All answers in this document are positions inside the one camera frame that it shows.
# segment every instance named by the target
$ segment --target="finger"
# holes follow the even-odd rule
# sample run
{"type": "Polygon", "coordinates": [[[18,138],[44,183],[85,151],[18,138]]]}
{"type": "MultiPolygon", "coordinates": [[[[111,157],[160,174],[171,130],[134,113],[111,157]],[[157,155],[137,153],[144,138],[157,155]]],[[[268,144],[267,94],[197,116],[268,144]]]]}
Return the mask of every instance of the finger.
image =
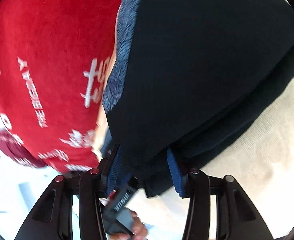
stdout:
{"type": "Polygon", "coordinates": [[[132,232],[135,235],[137,235],[141,230],[143,230],[144,227],[145,225],[140,221],[139,217],[133,218],[132,232]]]}
{"type": "Polygon", "coordinates": [[[144,240],[148,234],[148,230],[144,227],[137,235],[133,236],[133,240],[144,240]]]}
{"type": "Polygon", "coordinates": [[[137,213],[135,212],[135,211],[130,211],[130,213],[131,213],[131,216],[133,217],[133,218],[135,218],[136,216],[137,216],[137,213]]]}
{"type": "Polygon", "coordinates": [[[113,234],[110,235],[110,240],[128,240],[130,238],[127,234],[113,234]]]}

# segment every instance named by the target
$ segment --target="hand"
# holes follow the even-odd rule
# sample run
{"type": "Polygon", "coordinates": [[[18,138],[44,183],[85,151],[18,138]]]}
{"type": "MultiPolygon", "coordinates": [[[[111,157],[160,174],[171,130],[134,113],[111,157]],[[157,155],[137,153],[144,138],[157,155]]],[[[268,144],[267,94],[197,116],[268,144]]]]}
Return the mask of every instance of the hand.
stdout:
{"type": "MultiPolygon", "coordinates": [[[[131,211],[131,216],[133,218],[132,232],[135,234],[132,236],[133,240],[144,240],[148,234],[148,231],[145,225],[137,217],[135,211],[131,211]]],[[[126,234],[114,234],[110,236],[110,240],[128,240],[130,239],[129,235],[126,234]]]]}

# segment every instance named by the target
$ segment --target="red shirt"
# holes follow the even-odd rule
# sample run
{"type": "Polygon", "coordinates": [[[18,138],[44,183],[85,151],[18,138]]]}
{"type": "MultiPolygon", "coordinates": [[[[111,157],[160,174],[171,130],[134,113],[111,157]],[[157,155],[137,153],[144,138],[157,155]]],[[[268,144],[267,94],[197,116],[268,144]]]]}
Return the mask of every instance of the red shirt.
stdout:
{"type": "Polygon", "coordinates": [[[60,172],[98,165],[91,148],[120,2],[0,2],[0,116],[60,172]]]}

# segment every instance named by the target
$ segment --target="black mount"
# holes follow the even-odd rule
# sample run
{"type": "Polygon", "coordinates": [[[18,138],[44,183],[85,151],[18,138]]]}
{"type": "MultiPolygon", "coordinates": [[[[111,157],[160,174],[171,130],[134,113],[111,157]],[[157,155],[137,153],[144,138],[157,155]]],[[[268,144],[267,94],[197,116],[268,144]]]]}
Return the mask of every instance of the black mount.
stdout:
{"type": "MultiPolygon", "coordinates": [[[[108,160],[103,159],[98,168],[70,179],[57,176],[30,211],[15,240],[30,240],[31,236],[33,240],[72,240],[73,195],[79,195],[81,240],[106,240],[105,229],[115,229],[111,225],[116,225],[118,232],[132,235],[117,216],[137,190],[135,178],[106,207],[99,201],[113,190],[120,156],[120,146],[115,146],[108,160]]],[[[211,177],[177,164],[170,150],[167,160],[176,191],[182,198],[190,198],[183,240],[208,240],[211,195],[217,199],[216,240],[273,240],[263,218],[234,177],[211,177]]]]}

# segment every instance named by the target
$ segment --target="red t-shirt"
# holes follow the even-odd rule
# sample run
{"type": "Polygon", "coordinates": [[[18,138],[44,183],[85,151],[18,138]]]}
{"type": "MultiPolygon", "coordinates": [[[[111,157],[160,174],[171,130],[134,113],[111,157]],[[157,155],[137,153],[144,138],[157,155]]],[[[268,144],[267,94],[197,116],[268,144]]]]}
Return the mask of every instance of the red t-shirt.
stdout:
{"type": "Polygon", "coordinates": [[[0,2],[0,116],[60,172],[98,165],[91,147],[120,2],[0,2]]]}

